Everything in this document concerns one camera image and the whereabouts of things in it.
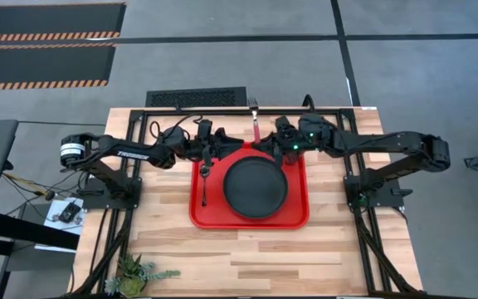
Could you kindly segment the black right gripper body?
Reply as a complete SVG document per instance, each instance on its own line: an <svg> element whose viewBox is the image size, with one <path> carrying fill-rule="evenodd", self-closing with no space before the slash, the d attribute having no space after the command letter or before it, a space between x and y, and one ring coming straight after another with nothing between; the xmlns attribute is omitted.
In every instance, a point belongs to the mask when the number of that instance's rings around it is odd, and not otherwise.
<svg viewBox="0 0 478 299"><path fill-rule="evenodd" d="M280 153L275 153L276 160L281 164L284 162L284 153L288 150L299 150L300 157L303 155L302 135L287 119L281 116L276 119L276 135L279 141Z"/></svg>

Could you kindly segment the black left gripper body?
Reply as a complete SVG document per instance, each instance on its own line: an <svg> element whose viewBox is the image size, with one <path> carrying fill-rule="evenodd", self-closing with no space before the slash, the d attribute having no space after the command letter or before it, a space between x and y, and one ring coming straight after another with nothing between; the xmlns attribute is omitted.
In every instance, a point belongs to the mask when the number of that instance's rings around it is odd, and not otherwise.
<svg viewBox="0 0 478 299"><path fill-rule="evenodd" d="M207 119L195 120L198 126L195 136L188 141L187 159L192 162L211 160L213 158L222 160L227 156L224 139L226 131L218 127L212 133L212 122Z"/></svg>

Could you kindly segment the red-handled metal fork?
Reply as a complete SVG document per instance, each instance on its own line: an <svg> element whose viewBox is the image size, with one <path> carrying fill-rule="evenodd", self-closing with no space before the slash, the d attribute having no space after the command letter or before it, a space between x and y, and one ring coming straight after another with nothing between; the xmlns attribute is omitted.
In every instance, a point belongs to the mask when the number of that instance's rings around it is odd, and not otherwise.
<svg viewBox="0 0 478 299"><path fill-rule="evenodd" d="M260 135L258 119L257 119L259 106L254 97L249 97L247 99L247 104L249 105L249 110L251 111L251 114L252 114L253 133L254 133L255 142L260 143L261 135Z"/></svg>

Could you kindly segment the black round plate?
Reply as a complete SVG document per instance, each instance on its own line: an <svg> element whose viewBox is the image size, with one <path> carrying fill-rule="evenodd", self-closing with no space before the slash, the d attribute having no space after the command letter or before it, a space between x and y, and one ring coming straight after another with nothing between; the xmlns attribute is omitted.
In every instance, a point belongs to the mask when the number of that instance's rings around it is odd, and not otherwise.
<svg viewBox="0 0 478 299"><path fill-rule="evenodd" d="M240 216L269 218L285 203L288 183L274 161L249 156L234 162L225 174L223 193L227 204Z"/></svg>

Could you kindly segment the red plastic tray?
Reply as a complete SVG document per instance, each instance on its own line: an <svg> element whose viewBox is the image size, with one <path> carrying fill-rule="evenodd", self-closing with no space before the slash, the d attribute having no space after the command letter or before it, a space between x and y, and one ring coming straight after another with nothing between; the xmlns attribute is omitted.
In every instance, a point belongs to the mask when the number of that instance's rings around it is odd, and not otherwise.
<svg viewBox="0 0 478 299"><path fill-rule="evenodd" d="M297 229L304 226L310 211L305 159L302 156L293 165L280 166L287 179L288 194L278 212L269 218L250 219L240 216L230 208L222 189L225 174L234 162L249 156L260 156L274 161L268 154L250 146L239 149L222 160L214 159L206 181L205 207L202 206L202 177L199 173L203 163L193 164L189 204L189 217L192 222L200 228L210 229Z"/></svg>

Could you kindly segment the black floor vent grate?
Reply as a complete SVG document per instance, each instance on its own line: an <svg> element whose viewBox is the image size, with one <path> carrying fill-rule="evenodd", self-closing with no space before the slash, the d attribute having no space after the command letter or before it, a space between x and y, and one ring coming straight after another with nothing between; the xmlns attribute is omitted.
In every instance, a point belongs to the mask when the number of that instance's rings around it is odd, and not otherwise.
<svg viewBox="0 0 478 299"><path fill-rule="evenodd" d="M146 107L245 106L246 87L148 91Z"/></svg>

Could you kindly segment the black handheld controller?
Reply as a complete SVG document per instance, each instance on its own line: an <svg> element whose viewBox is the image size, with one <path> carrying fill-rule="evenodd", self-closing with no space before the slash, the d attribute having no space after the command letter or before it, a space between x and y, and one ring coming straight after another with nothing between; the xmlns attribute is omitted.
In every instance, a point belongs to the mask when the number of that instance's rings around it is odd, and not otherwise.
<svg viewBox="0 0 478 299"><path fill-rule="evenodd" d="M74 202L70 202L59 214L58 220L63 223L71 223L80 211L81 211L80 206L78 206Z"/></svg>

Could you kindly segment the artificial succulent plant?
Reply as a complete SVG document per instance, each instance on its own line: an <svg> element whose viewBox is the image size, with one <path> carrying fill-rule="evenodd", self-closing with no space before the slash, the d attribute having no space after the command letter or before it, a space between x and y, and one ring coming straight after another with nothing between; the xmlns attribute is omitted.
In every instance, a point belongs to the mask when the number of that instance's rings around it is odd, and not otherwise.
<svg viewBox="0 0 478 299"><path fill-rule="evenodd" d="M127 253L118 261L118 275L105 280L105 292L109 296L121 295L125 298L135 298L142 294L151 281L160 281L179 277L179 270L158 271L153 262L141 262L142 255L134 257Z"/></svg>

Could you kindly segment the black mat with hazard stripes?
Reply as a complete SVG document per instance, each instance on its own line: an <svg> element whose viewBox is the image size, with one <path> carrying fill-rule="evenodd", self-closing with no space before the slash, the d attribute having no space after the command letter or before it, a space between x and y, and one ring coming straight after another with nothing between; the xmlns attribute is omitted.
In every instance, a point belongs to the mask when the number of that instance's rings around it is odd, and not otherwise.
<svg viewBox="0 0 478 299"><path fill-rule="evenodd" d="M0 42L117 37L125 10L123 2L0 6Z"/></svg>
<svg viewBox="0 0 478 299"><path fill-rule="evenodd" d="M115 50L112 43L0 46L0 90L106 86Z"/></svg>

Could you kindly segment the black desk base beam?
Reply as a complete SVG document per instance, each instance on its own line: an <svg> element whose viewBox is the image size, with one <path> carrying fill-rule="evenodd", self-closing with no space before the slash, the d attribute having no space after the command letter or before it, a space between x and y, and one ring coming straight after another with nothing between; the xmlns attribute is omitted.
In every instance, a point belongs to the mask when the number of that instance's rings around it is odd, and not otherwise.
<svg viewBox="0 0 478 299"><path fill-rule="evenodd" d="M14 238L67 249L77 249L80 238L74 233L31 223L3 214L0 214L0 237Z"/></svg>

